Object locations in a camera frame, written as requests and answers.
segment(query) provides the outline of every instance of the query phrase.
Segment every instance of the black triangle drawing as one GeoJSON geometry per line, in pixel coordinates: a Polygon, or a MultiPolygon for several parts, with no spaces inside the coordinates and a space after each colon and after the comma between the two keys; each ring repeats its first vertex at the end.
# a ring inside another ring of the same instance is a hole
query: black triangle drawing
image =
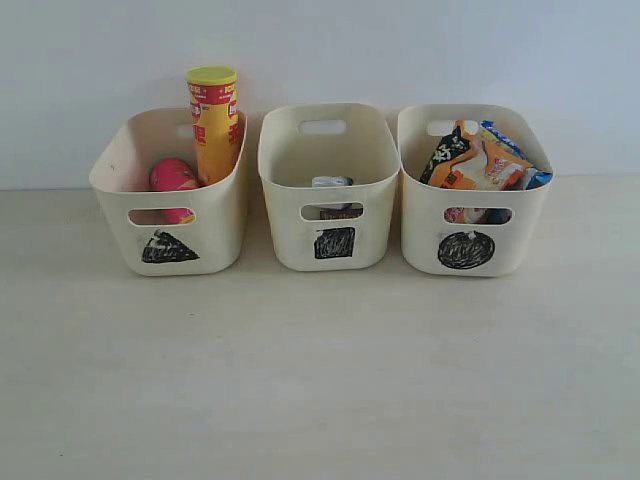
{"type": "Polygon", "coordinates": [[[196,252],[187,247],[170,233],[156,230],[153,237],[142,250],[144,263],[186,262],[200,258],[196,252]]]}

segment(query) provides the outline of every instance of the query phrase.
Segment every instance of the black circle drawing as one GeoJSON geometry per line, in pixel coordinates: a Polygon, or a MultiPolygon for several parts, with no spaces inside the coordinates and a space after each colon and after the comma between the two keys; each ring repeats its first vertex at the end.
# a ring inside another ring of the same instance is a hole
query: black circle drawing
{"type": "Polygon", "coordinates": [[[456,232],[440,242],[438,260],[445,267],[468,270],[487,263],[493,257],[496,244],[489,235],[480,232],[456,232]]]}

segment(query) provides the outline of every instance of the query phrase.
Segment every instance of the white wall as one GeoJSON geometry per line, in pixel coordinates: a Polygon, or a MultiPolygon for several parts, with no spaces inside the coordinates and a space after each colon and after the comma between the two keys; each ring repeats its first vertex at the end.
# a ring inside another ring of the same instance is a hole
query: white wall
{"type": "Polygon", "coordinates": [[[556,170],[640,172],[635,0],[13,0],[0,11],[0,188],[85,187],[136,112],[186,105],[185,70],[238,67],[240,106],[360,100],[392,114],[491,102],[556,170]]]}

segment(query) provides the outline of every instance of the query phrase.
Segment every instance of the black square drawing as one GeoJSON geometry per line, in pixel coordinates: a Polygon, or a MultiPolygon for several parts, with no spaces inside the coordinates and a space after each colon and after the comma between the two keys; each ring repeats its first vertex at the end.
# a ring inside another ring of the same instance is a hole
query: black square drawing
{"type": "Polygon", "coordinates": [[[315,257],[326,258],[353,257],[353,244],[356,239],[354,227],[328,228],[313,243],[315,257]]]}

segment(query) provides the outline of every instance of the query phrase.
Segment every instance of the chips canister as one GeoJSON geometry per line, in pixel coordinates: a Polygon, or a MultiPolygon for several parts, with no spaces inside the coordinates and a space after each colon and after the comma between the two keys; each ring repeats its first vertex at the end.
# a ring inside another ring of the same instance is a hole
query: chips canister
{"type": "Polygon", "coordinates": [[[236,106],[237,72],[230,67],[197,67],[187,72],[193,134],[202,185],[231,173],[238,159],[242,132],[236,106]]]}

